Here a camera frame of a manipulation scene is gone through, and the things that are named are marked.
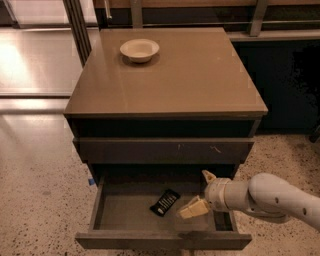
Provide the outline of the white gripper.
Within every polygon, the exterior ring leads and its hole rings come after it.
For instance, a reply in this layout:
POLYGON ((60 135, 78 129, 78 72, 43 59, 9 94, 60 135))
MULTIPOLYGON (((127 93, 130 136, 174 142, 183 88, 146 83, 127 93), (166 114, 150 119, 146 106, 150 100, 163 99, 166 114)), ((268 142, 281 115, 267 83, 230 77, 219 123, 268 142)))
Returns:
POLYGON ((204 191, 206 200, 199 195, 195 196, 177 211, 178 217, 190 219, 202 216, 209 213, 210 207, 217 212, 229 211, 225 200, 225 189, 230 179, 216 178, 216 176, 208 170, 203 170, 202 174, 207 183, 204 191))

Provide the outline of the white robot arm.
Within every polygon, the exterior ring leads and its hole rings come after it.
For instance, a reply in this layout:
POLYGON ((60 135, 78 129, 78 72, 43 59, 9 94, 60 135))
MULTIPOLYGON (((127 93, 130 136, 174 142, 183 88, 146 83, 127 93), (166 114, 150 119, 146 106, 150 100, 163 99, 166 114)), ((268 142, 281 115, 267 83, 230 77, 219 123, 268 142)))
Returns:
POLYGON ((241 211, 272 223, 285 223, 294 217, 320 231, 320 198, 278 176, 259 173, 249 181, 234 181, 217 178, 207 170, 202 173, 207 182, 204 197, 195 196, 180 208, 177 214, 182 219, 210 211, 241 211))

